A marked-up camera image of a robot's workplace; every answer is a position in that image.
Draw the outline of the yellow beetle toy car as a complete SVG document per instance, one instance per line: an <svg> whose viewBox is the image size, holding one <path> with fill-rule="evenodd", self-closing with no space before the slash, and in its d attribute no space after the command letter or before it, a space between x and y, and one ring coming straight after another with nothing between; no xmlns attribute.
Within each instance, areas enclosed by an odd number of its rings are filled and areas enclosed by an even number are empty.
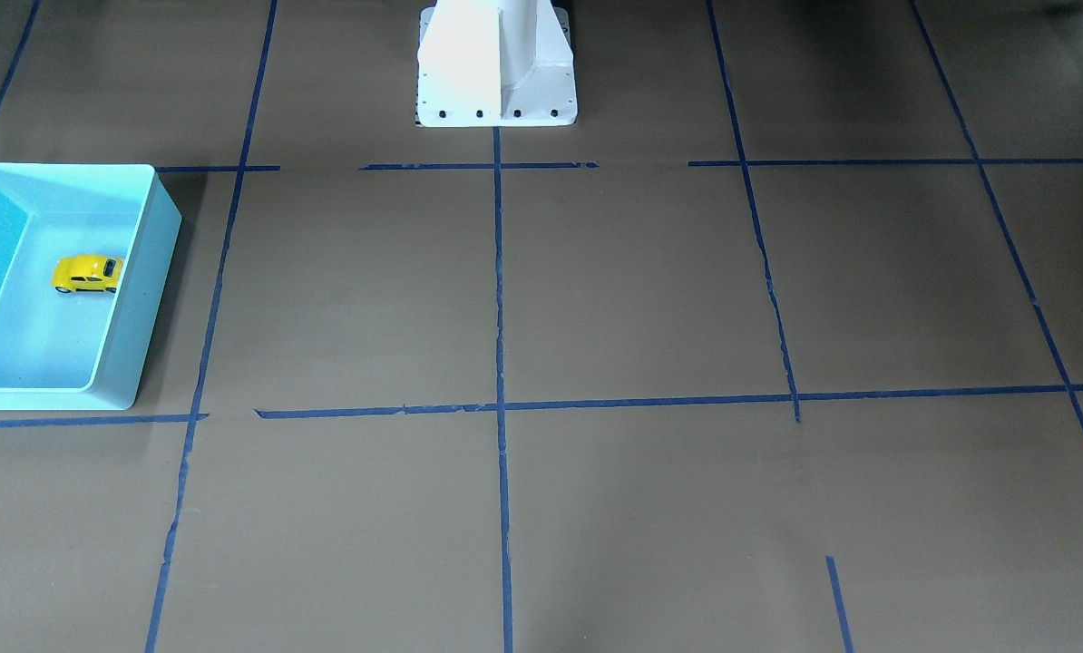
<svg viewBox="0 0 1083 653"><path fill-rule="evenodd" d="M106 254L64 257L55 264L51 286L58 293L117 293L123 263L123 258Z"/></svg>

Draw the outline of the light blue plastic bin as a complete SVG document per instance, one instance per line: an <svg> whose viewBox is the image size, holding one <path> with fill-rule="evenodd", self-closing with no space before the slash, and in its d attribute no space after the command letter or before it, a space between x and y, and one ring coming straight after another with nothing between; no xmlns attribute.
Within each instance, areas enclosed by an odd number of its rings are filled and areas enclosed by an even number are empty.
<svg viewBox="0 0 1083 653"><path fill-rule="evenodd" d="M147 164L0 162L0 412L131 408L181 213ZM58 292L58 261L118 257L117 292Z"/></svg>

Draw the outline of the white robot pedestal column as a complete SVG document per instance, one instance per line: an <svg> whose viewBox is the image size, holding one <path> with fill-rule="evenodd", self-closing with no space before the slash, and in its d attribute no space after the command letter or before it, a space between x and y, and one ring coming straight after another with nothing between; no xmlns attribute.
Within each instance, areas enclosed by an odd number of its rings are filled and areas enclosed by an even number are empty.
<svg viewBox="0 0 1083 653"><path fill-rule="evenodd" d="M426 128L574 125L566 1L438 1L422 9L415 120Z"/></svg>

